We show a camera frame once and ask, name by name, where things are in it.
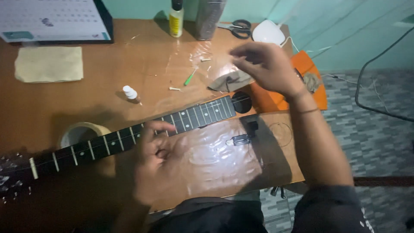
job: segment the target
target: hand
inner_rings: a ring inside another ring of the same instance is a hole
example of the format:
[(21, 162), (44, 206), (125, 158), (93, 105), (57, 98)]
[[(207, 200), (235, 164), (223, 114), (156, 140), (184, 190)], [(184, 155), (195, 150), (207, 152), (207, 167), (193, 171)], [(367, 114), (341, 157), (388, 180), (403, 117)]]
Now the hand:
[(169, 183), (165, 161), (171, 152), (171, 145), (165, 133), (154, 135), (155, 130), (174, 131), (175, 127), (165, 121), (149, 121), (144, 124), (139, 147), (141, 160), (135, 170), (134, 197), (149, 206)]
[(296, 76), (290, 59), (276, 44), (250, 42), (232, 51), (233, 64), (251, 75), (266, 90), (293, 97), (305, 87)]

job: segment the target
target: person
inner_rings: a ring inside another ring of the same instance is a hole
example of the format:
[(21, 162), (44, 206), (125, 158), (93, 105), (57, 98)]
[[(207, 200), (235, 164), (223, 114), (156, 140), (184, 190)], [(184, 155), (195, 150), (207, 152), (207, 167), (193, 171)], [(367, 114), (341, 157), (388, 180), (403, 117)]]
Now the person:
[[(309, 187), (295, 208), (292, 232), (371, 232), (354, 190), (347, 158), (312, 95), (297, 78), (288, 56), (275, 44), (259, 42), (239, 46), (230, 55), (235, 66), (264, 89), (284, 95), (289, 103), (296, 157)], [(172, 131), (174, 126), (150, 121), (144, 130), (140, 147), (143, 161), (135, 172), (135, 203), (119, 216), (115, 232), (142, 231), (150, 206), (164, 186), (154, 181), (161, 177), (168, 182), (168, 141), (155, 136), (154, 131)], [(185, 200), (148, 231), (259, 233), (266, 229), (260, 205), (202, 197)]]

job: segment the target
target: black scissors handle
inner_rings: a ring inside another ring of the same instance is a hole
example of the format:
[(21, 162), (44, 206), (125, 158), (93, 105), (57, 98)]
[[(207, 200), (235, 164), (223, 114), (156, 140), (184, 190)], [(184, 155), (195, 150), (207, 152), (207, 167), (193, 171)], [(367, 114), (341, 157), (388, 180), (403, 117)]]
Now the black scissors handle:
[(242, 28), (235, 27), (231, 30), (231, 33), (235, 37), (237, 37), (239, 39), (246, 40), (246, 39), (250, 38), (250, 36), (252, 36), (252, 31), (251, 31), (252, 24), (249, 21), (247, 21), (245, 19), (238, 19), (238, 20), (233, 22), (233, 25), (242, 27)]

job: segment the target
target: fretboard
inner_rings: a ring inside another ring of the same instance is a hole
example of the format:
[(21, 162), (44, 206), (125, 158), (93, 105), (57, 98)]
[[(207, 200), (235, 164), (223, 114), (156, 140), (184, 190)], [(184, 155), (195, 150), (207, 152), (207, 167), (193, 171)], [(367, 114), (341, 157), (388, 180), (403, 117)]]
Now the fretboard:
[[(234, 117), (235, 115), (236, 111), (231, 102), (231, 98), (226, 96), (154, 120), (166, 121), (175, 125), (176, 130), (174, 132), (169, 131), (166, 133), (167, 136), (174, 136), (179, 133), (184, 133), (195, 128)], [(143, 123), (137, 124), (96, 137), (89, 141), (83, 141), (62, 148), (53, 153), (32, 158), (30, 165), (33, 178), (38, 179), (71, 167), (88, 164), (94, 160), (130, 150), (139, 140), (143, 127)]]

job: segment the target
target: small screwdriver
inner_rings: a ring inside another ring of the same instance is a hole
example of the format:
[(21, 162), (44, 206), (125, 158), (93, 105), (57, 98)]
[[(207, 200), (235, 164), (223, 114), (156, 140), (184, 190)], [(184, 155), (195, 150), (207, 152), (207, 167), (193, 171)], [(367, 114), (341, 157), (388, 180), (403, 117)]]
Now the small screwdriver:
[(185, 81), (185, 83), (184, 83), (184, 86), (187, 86), (188, 85), (188, 83), (190, 82), (190, 80), (191, 80), (191, 78), (193, 77), (193, 75), (194, 75), (194, 73), (195, 73), (195, 71), (197, 70), (198, 68), (194, 68), (194, 71), (193, 71), (193, 73), (187, 78), (187, 80)]

